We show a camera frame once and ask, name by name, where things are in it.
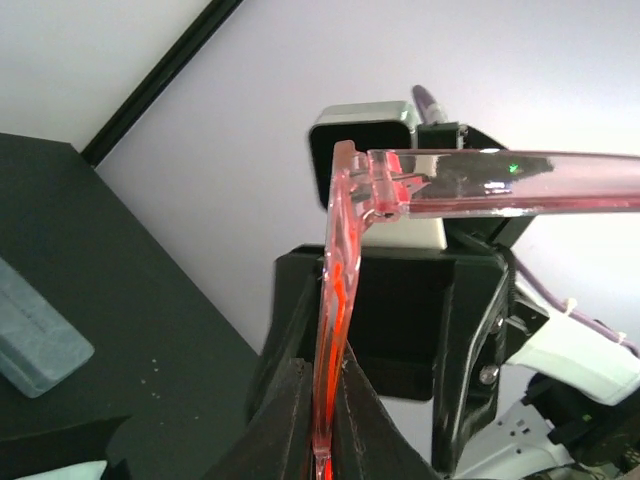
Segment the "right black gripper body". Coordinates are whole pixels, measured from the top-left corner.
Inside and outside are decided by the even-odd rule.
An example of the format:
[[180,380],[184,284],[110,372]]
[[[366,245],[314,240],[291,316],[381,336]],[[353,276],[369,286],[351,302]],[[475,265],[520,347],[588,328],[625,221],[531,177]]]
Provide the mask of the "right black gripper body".
[[[492,138],[460,124],[314,126],[308,135],[318,195],[329,195],[334,145],[360,151],[449,149],[423,197],[481,197],[546,173],[548,159],[506,152]],[[471,437],[496,415],[498,387],[483,385],[482,367],[505,357],[506,331],[497,321],[515,305],[510,248],[528,221],[447,220],[446,243],[426,245],[420,222],[378,224],[380,240],[365,238],[360,282],[348,340],[373,389],[382,396],[432,401],[432,460],[453,471]]]

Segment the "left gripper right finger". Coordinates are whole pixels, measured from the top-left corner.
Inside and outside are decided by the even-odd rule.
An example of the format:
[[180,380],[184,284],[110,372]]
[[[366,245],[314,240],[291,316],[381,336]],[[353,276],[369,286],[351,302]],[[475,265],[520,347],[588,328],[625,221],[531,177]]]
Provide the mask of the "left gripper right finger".
[[344,480],[439,477],[400,433],[350,347],[336,397],[332,468],[334,477]]

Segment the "black glasses case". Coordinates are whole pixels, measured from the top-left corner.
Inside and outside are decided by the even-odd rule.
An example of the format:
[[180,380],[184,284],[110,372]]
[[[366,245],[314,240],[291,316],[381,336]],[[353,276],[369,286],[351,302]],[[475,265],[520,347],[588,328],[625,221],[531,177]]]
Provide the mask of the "black glasses case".
[[99,479],[132,479],[127,460],[112,463],[107,447],[129,416],[117,416],[1,440],[1,478],[18,479],[89,461],[106,461]]

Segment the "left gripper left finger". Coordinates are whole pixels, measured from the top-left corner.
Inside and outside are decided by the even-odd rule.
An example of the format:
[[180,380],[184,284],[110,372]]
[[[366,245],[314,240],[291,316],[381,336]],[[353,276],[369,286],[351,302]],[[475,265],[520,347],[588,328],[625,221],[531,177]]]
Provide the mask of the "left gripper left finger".
[[308,479],[311,477],[313,367],[292,359],[276,376],[243,436],[205,479]]

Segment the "green lined glasses case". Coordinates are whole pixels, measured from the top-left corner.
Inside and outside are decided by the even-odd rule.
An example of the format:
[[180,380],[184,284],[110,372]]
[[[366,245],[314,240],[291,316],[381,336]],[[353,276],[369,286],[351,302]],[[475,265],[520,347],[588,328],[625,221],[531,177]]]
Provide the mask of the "green lined glasses case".
[[1,262],[1,374],[28,398],[85,365],[93,345],[6,261]]

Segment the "light blue cloth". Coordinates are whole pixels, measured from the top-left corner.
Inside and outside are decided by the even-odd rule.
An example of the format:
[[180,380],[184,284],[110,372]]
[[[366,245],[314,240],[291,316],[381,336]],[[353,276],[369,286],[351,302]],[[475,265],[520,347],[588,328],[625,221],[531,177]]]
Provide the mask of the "light blue cloth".
[[19,477],[16,480],[100,480],[107,466],[106,460],[89,461]]

